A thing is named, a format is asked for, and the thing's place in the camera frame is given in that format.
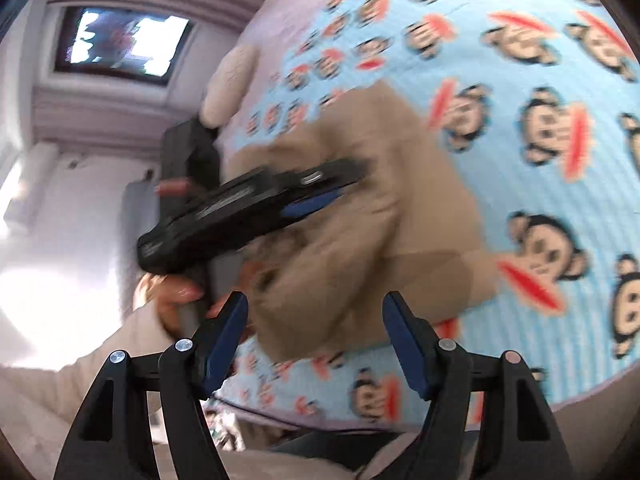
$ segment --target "light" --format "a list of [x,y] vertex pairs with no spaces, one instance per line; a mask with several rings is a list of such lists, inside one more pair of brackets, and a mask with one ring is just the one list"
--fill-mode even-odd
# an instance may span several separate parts
[[22,173],[22,163],[16,162],[9,171],[6,179],[0,186],[0,238],[7,238],[9,227],[4,221],[4,213],[9,207],[12,198],[20,194],[20,174]]

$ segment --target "blue gripper pad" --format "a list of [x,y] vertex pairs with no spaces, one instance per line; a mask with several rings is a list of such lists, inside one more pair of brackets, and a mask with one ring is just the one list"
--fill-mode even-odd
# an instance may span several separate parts
[[398,292],[388,293],[382,301],[382,320],[386,332],[396,351],[407,384],[421,398],[427,399],[430,393],[426,377],[427,361],[416,335],[410,328],[407,316],[414,317],[402,296]]

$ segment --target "metal screw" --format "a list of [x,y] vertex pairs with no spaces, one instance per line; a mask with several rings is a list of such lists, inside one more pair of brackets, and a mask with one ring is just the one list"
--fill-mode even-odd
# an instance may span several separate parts
[[109,361],[111,361],[114,364],[118,364],[123,362],[126,356],[127,355],[122,350],[116,350],[115,352],[112,352],[111,355],[109,356]]
[[300,184],[308,186],[309,184],[313,184],[316,180],[320,180],[322,177],[322,171],[314,171],[312,174],[300,179]]
[[193,341],[191,339],[180,339],[180,341],[175,344],[175,349],[178,352],[186,352],[187,350],[191,350],[192,347]]
[[516,365],[520,361],[522,361],[522,357],[520,357],[520,354],[518,354],[517,352],[514,352],[513,350],[509,350],[504,355],[504,358],[507,359],[507,361],[510,362],[512,365]]
[[456,342],[453,339],[444,338],[438,341],[438,346],[447,352],[451,352],[456,349]]

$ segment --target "blue grip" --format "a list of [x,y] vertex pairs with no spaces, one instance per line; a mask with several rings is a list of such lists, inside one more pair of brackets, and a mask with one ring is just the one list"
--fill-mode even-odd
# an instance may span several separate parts
[[202,386],[210,394],[220,389],[225,381],[226,373],[229,370],[238,342],[242,332],[246,327],[246,320],[249,316],[249,303],[244,294],[235,295],[238,299],[229,315],[222,332],[209,352],[206,361],[206,370]]
[[425,399],[429,392],[426,360],[402,315],[400,307],[390,294],[387,294],[382,301],[382,320],[400,361],[407,384],[421,398]]

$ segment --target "window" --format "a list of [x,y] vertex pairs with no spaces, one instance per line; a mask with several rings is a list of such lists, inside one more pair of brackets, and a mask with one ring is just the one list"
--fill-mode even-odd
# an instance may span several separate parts
[[191,28],[177,16],[68,7],[55,70],[166,86]]

